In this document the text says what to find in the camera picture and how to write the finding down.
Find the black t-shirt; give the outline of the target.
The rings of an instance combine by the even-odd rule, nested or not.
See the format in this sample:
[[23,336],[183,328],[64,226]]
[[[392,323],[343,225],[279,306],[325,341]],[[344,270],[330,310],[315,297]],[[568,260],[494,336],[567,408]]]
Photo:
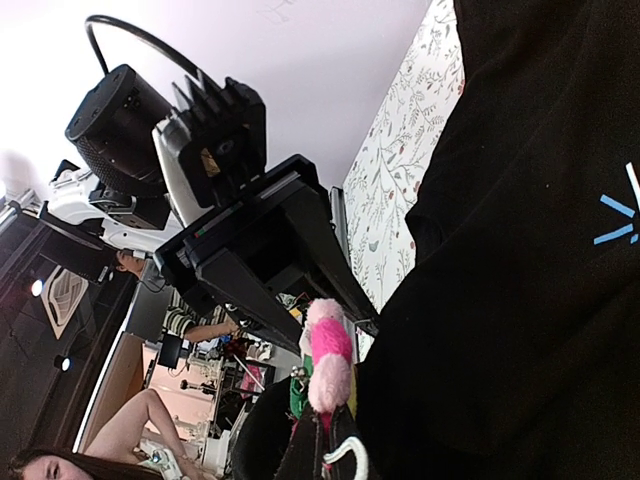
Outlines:
[[465,87],[357,367],[378,479],[639,475],[639,5],[458,1]]

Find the pink flower plush brooch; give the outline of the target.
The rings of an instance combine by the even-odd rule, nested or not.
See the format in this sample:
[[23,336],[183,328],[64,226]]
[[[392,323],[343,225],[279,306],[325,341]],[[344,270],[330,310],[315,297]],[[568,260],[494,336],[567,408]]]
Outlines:
[[310,407],[328,429],[336,410],[346,406],[357,414],[357,374],[353,345],[343,326],[345,312],[334,299],[315,299],[299,341],[305,380],[292,378],[289,407],[299,419]]

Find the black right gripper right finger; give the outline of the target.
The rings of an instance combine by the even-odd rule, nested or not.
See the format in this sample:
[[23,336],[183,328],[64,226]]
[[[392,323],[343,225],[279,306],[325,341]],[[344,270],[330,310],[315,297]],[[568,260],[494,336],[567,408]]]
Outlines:
[[338,407],[332,415],[328,433],[327,478],[341,480],[378,480],[358,432],[350,409]]

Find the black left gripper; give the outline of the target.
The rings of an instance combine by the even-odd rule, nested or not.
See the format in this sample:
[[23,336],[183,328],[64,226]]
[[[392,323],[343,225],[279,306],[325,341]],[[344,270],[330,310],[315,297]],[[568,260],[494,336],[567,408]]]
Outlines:
[[285,212],[320,272],[322,295],[338,300],[354,323],[378,323],[312,189],[319,185],[316,166],[292,156],[256,180],[243,198],[205,213],[163,244],[154,253],[160,274],[198,314],[231,305],[260,323],[272,343],[299,353],[302,327],[269,290],[266,277],[293,261],[286,251],[291,241],[280,247],[277,240],[286,230]]

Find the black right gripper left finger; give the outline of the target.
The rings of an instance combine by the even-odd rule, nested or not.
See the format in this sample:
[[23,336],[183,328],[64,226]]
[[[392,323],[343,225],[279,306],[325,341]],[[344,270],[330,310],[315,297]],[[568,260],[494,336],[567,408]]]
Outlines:
[[294,428],[277,471],[277,479],[322,479],[325,453],[325,426],[322,417],[308,406]]

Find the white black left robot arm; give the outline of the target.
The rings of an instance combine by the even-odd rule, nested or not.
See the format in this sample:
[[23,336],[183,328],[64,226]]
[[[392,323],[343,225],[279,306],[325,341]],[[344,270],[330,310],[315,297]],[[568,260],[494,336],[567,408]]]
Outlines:
[[377,333],[315,165],[295,155],[267,166],[265,106],[248,86],[199,74],[170,104],[122,65],[87,93],[65,134],[107,188],[172,207],[182,228],[155,261],[198,314],[226,307],[295,349],[301,329],[278,297],[302,288]]

